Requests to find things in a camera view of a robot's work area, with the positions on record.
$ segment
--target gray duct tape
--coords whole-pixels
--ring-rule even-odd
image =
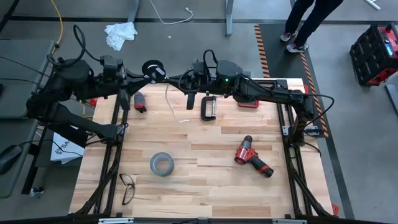
[[[165,171],[159,171],[157,165],[160,161],[168,161],[169,167]],[[150,159],[150,169],[158,176],[166,177],[170,175],[174,170],[174,161],[172,157],[165,152],[158,152]]]

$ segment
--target cordless drill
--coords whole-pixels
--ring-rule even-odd
[[[242,165],[247,162],[251,163],[260,174],[271,177],[274,170],[259,158],[258,153],[251,147],[252,141],[253,138],[251,136],[244,137],[242,144],[236,151],[235,162]]]

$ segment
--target concrete floor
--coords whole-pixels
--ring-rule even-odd
[[[55,1],[65,17],[127,17],[127,1],[110,4],[107,0]],[[164,18],[186,18],[183,10],[189,7],[195,18],[223,19],[224,0],[154,0]],[[115,52],[105,43],[105,25],[102,22],[77,22],[88,40],[88,50],[94,55],[111,54],[123,58],[133,72],[140,72],[141,65],[149,59],[165,64],[170,74],[184,72],[193,59],[201,57],[205,49],[213,49],[218,58],[232,60],[252,76],[261,76],[258,49],[253,24],[249,19],[286,19],[289,15],[290,0],[236,0],[234,18],[243,23],[234,24],[234,34],[224,37],[222,23],[188,23],[164,26],[160,23],[136,23],[139,35],[134,41],[125,42],[120,52]],[[398,1],[377,2],[382,9],[374,10],[364,1],[346,0],[333,12],[329,21],[396,21],[395,9]],[[4,11],[0,7],[0,16]],[[22,0],[15,16],[56,16],[48,0]],[[148,1],[143,0],[139,18],[156,18]],[[73,34],[73,23],[66,22],[65,37],[57,55],[68,58],[76,55],[80,48]],[[363,33],[365,25],[322,25],[308,40],[310,55],[320,93],[331,95],[336,105],[328,112],[330,130],[335,140],[346,187],[351,200],[355,219],[376,222],[397,223],[398,174],[394,169],[394,140],[398,128],[395,114],[384,89],[379,87],[361,88],[354,79],[348,51],[351,44]],[[0,39],[52,39],[59,35],[58,22],[10,21],[0,33]],[[99,64],[85,56],[95,72]],[[341,206],[331,160],[324,141],[319,141],[322,161],[332,202]],[[46,193],[40,199],[19,195],[25,173],[21,174],[14,195],[0,200],[0,220],[64,215],[68,212],[74,181],[78,169],[52,169],[43,171],[38,185]],[[56,200],[57,207],[50,205]]]

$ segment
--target wooden tabletop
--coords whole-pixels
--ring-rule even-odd
[[[290,89],[304,91],[301,79],[287,79],[287,83]],[[194,109],[187,111],[187,97],[169,86],[167,96],[175,112],[174,118],[165,100],[165,89],[166,85],[147,85],[140,92],[145,95],[148,112],[140,114],[134,109],[129,112],[119,173],[129,174],[134,179],[136,194],[130,204],[122,205],[126,187],[118,178],[113,214],[123,212],[125,217],[160,218],[283,218],[288,213],[293,215],[275,103],[260,102],[257,109],[240,108],[232,97],[217,98],[216,120],[204,122],[200,119],[200,102],[204,95],[197,94]],[[98,100],[93,120],[110,123],[115,99],[113,96]],[[251,164],[242,166],[234,161],[235,152],[247,134],[253,137],[252,146],[260,159],[274,169],[271,178],[260,175]],[[317,145],[312,138],[306,141]],[[307,146],[301,149],[308,188],[331,213],[320,155]],[[86,148],[71,212],[81,208],[98,186],[104,152],[103,144]],[[168,177],[155,175],[149,167],[151,157],[158,152],[166,152],[174,160],[174,171]],[[304,212],[302,194],[298,186],[297,189]],[[105,190],[102,209],[107,194]]]

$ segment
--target person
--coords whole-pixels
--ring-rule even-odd
[[[315,7],[298,32],[296,39],[293,43],[286,46],[287,50],[291,53],[306,52],[308,50],[307,39],[344,0],[296,0],[292,12],[286,21],[285,31],[280,36],[281,41],[287,42],[297,33],[296,30],[304,12],[314,1]]]

